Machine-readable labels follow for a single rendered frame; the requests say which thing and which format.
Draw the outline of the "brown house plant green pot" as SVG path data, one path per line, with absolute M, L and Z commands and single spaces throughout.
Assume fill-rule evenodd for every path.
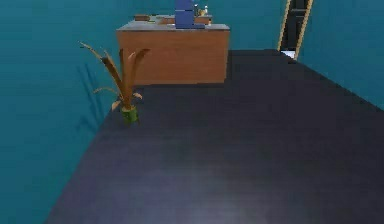
M 149 49 L 140 49 L 125 56 L 123 48 L 119 49 L 120 69 L 117 69 L 110 54 L 104 50 L 104 55 L 100 55 L 90 45 L 79 42 L 81 48 L 88 49 L 107 69 L 117 89 L 111 87 L 99 87 L 93 90 L 93 93 L 109 91 L 117 96 L 117 99 L 111 104 L 111 111 L 119 108 L 123 120 L 128 125 L 140 123 L 137 107 L 133 104 L 134 98 L 142 99 L 143 96 L 134 91 L 137 70 L 145 56 L 150 52 Z

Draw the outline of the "brown wooden counter cabinet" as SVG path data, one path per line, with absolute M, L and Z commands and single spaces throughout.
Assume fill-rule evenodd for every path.
M 211 24 L 203 29 L 177 29 L 173 24 L 131 21 L 116 30 L 125 53 L 146 48 L 136 83 L 202 84 L 226 79 L 230 28 Z

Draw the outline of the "tan framed dark room door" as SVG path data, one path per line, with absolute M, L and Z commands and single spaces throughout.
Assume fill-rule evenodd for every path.
M 314 0 L 285 0 L 277 50 L 297 60 Z

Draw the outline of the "blue boxy chair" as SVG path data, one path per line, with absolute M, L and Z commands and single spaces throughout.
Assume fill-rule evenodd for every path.
M 194 20 L 193 0 L 175 0 L 175 27 L 177 29 L 204 29 L 205 25 Z

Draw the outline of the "brown wooden tray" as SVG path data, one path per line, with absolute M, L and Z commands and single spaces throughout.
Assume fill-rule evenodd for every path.
M 174 15 L 158 15 L 157 19 L 159 20 L 159 24 L 162 24 L 162 25 L 175 23 L 175 16 Z M 194 17 L 194 23 L 195 24 L 208 25 L 211 22 L 212 22 L 212 16 L 211 15 L 195 16 Z

